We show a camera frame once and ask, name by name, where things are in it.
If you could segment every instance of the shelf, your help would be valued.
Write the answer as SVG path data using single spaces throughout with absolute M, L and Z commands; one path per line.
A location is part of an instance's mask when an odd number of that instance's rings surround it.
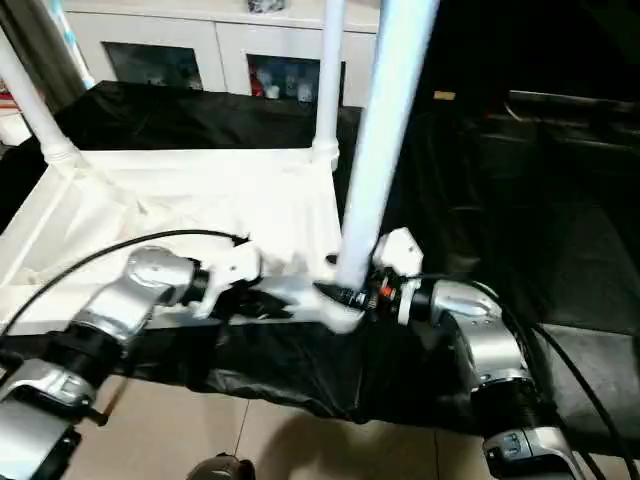
M 322 29 L 323 0 L 287 0 L 274 13 L 249 13 L 246 0 L 68 0 L 67 12 L 141 15 L 225 23 Z M 380 0 L 347 0 L 345 31 L 376 33 Z

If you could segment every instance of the cabinet door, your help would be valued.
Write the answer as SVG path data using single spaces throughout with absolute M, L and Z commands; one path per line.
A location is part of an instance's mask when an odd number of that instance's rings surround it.
M 97 81 L 226 91 L 213 22 L 94 13 L 68 16 Z
M 230 23 L 217 23 L 216 29 L 229 92 L 317 99 L 321 30 Z M 375 38 L 374 34 L 344 34 L 344 105 L 365 106 L 367 102 Z

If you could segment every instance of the white pole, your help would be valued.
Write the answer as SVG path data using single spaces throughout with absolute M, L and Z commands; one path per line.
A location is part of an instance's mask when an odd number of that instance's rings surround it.
M 77 160 L 80 153 L 58 127 L 1 28 L 0 77 L 38 137 L 45 160 L 48 163 Z
M 330 160 L 334 170 L 338 167 L 340 154 L 336 125 L 340 99 L 345 8 L 346 0 L 325 1 L 316 136 L 312 147 L 314 161 Z
M 384 4 L 371 98 L 345 210 L 336 282 L 359 289 L 369 269 L 439 0 Z

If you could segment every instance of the beige floor tile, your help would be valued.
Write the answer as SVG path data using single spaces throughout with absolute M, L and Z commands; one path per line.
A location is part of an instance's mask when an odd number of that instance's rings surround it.
M 104 407 L 118 377 L 101 390 Z M 109 423 L 83 423 L 66 480 L 183 480 L 200 461 L 237 445 L 247 400 L 131 381 Z
M 482 455 L 482 439 L 470 435 L 437 431 L 438 466 L 440 480 L 486 480 L 493 478 Z M 595 477 L 582 459 L 578 461 L 587 480 Z M 620 458 L 593 455 L 607 480 L 629 478 L 627 468 Z
M 432 430 L 316 418 L 302 410 L 251 401 L 238 457 L 258 480 L 435 480 Z
M 582 458 L 580 458 L 579 455 L 577 457 L 582 467 L 582 471 L 585 472 L 587 480 L 594 480 L 595 477 L 582 461 Z M 593 459 L 596 461 L 607 480 L 627 480 L 629 478 L 627 467 L 621 458 L 593 455 Z M 640 468 L 640 461 L 636 461 L 636 465 Z
M 486 480 L 493 478 L 482 454 L 482 438 L 438 430 L 440 480 Z

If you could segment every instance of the black wire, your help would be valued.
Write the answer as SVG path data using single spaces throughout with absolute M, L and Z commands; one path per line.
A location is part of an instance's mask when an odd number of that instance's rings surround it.
M 587 380 L 584 378 L 584 376 L 582 375 L 582 373 L 580 372 L 576 364 L 573 363 L 573 361 L 571 360 L 567 352 L 565 352 L 562 346 L 558 343 L 558 341 L 555 338 L 553 338 L 553 336 L 551 336 L 551 334 L 549 334 L 549 332 L 547 332 L 544 328 L 542 328 L 538 324 L 531 324 L 530 327 L 538 335 L 544 338 L 549 345 L 551 345 L 551 347 L 556 351 L 556 353 L 560 356 L 562 361 L 565 363 L 567 368 L 569 368 L 569 370 L 571 371 L 575 379 L 578 381 L 578 383 L 584 390 L 584 393 L 586 393 L 587 397 L 589 397 L 589 400 L 591 401 L 594 408 L 598 412 L 598 415 L 606 425 L 607 430 L 609 430 L 611 439 L 613 440 L 614 444 L 618 448 L 618 454 L 620 455 L 620 457 L 622 457 L 622 459 L 624 460 L 624 463 L 627 465 L 629 476 L 631 477 L 632 480 L 640 480 L 640 472 L 638 471 L 638 467 L 633 461 L 633 456 L 631 455 L 631 452 L 626 442 L 624 441 L 624 439 L 620 435 L 620 432 L 615 426 L 615 423 L 613 421 L 613 418 L 611 417 L 611 414 L 604 407 L 604 405 L 602 404 L 602 402 L 600 401 L 596 393 L 593 391 L 593 388 L 591 388 L 591 385 L 589 385 L 589 382 L 587 382 Z
M 131 240 L 127 240 L 121 243 L 116 243 L 115 245 L 111 245 L 107 248 L 99 250 L 89 255 L 88 257 L 85 257 L 82 260 L 74 263 L 64 271 L 60 272 L 58 275 L 56 275 L 51 280 L 49 280 L 49 282 L 44 284 L 42 288 L 40 288 L 40 290 L 34 293 L 31 296 L 31 298 L 29 298 L 29 300 L 27 300 L 25 304 L 22 305 L 22 307 L 20 307 L 18 311 L 13 314 L 11 319 L 7 322 L 6 326 L 4 327 L 4 330 L 2 331 L 2 333 L 0 333 L 0 347 L 2 346 L 2 343 L 5 341 L 7 335 L 9 334 L 11 329 L 14 327 L 18 319 L 24 314 L 24 312 L 26 312 L 27 309 L 31 305 L 33 305 L 36 300 L 42 297 L 42 295 L 47 293 L 49 290 L 51 290 L 63 279 L 65 279 L 67 276 L 69 276 L 76 270 L 79 270 L 80 268 L 84 267 L 88 263 L 94 260 L 97 260 L 98 258 L 104 257 L 105 255 L 108 255 L 110 253 L 113 253 L 117 250 L 122 250 L 123 248 L 131 247 L 139 243 L 148 242 L 149 240 L 157 240 L 158 238 L 165 238 L 165 237 L 176 237 L 179 235 L 205 235 L 205 236 L 211 236 L 211 237 L 228 238 L 232 240 L 236 245 L 246 242 L 245 238 L 241 238 L 236 235 L 232 235 L 230 233 L 218 232 L 216 230 L 201 230 L 201 229 L 167 230 L 165 232 L 158 232 L 158 233 L 151 233 L 149 235 L 143 235 L 141 237 L 133 238 Z
M 582 457 L 584 463 L 587 464 L 587 467 L 589 467 L 589 470 L 591 470 L 591 473 L 593 473 L 593 476 L 596 477 L 596 480 L 607 480 L 607 477 L 605 477 L 604 473 L 602 473 L 602 470 L 600 470 L 600 467 L 590 453 L 583 450 L 578 450 L 578 455 Z

